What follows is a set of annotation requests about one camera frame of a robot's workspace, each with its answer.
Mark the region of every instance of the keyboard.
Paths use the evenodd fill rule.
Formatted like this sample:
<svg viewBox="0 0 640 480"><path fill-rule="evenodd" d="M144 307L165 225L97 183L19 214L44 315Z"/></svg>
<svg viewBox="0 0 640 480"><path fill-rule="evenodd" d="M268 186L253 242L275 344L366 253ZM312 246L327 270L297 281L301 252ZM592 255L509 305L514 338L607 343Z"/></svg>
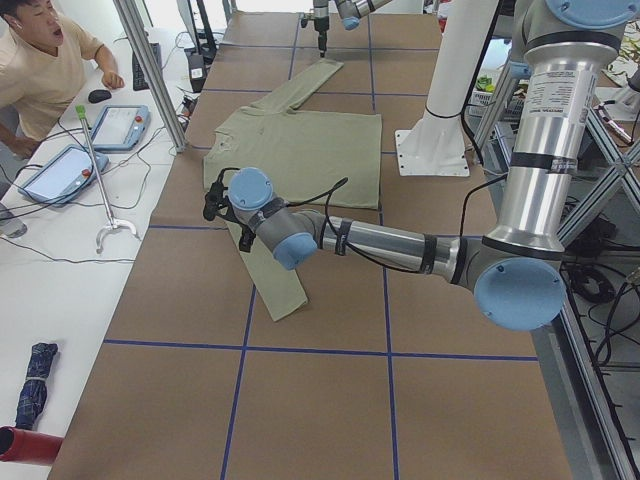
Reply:
<svg viewBox="0 0 640 480"><path fill-rule="evenodd" d="M160 72L162 72L162 52L160 51L159 43L150 43L151 51L153 52L153 56L156 59L156 63L158 64L158 68L160 68ZM144 78L144 72L142 71L142 66L140 62L136 58L135 53L131 55L131 67L133 68L133 90L147 90L149 88L149 84L147 80Z"/></svg>

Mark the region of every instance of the label sticker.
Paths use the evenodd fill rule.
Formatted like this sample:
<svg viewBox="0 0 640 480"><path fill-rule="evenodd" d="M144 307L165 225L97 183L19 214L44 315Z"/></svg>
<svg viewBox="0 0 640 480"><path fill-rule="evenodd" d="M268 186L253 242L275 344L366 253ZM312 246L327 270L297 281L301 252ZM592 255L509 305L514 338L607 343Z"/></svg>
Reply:
<svg viewBox="0 0 640 480"><path fill-rule="evenodd" d="M537 73L529 83L523 116L564 117L584 124L596 80L586 70Z"/></svg>

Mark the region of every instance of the robotic arm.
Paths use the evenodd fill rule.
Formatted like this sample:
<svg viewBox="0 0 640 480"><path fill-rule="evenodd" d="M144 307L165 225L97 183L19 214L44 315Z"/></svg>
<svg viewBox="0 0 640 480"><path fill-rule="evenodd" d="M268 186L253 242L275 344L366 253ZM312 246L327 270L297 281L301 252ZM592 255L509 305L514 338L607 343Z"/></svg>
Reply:
<svg viewBox="0 0 640 480"><path fill-rule="evenodd" d="M326 212L294 212L254 168L234 175L228 196L221 172L205 197L205 218L226 210L223 218L243 226L245 249L258 236L287 269L316 249L355 252L467 288L480 310L503 327L544 325L564 302L558 273L564 247L556 232L597 77L616 58L626 22L639 8L640 0L516 4L511 58L520 57L533 73L498 223L482 239L401 231Z"/></svg>
<svg viewBox="0 0 640 480"><path fill-rule="evenodd" d="M360 25L360 19L375 12L378 8L392 0L334 0L336 8L346 30L353 30ZM305 28L309 21L313 21L313 27L318 32L318 49L320 56L324 57L327 51L327 32L329 31L329 0L313 0L313 12L306 14L300 20L300 25Z"/></svg>

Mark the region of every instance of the beige t-shirt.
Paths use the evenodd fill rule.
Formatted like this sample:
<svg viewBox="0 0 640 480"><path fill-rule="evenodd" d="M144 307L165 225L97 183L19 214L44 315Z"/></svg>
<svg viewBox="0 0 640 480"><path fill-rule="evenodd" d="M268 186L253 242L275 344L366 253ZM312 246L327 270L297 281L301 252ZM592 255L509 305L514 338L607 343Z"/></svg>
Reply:
<svg viewBox="0 0 640 480"><path fill-rule="evenodd" d="M97 38L60 16L64 42L54 57L9 28L0 38L0 107L13 104L28 137L42 140L85 83L82 59L94 58Z"/></svg>

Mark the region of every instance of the white pole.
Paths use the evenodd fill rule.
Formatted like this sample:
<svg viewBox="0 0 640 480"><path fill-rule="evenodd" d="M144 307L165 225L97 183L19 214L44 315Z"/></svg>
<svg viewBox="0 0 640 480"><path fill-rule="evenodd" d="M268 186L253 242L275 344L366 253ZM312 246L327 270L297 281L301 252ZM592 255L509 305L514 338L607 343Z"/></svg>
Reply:
<svg viewBox="0 0 640 480"><path fill-rule="evenodd" d="M460 112L499 0L455 0L423 117L396 131L400 175L468 176Z"/></svg>

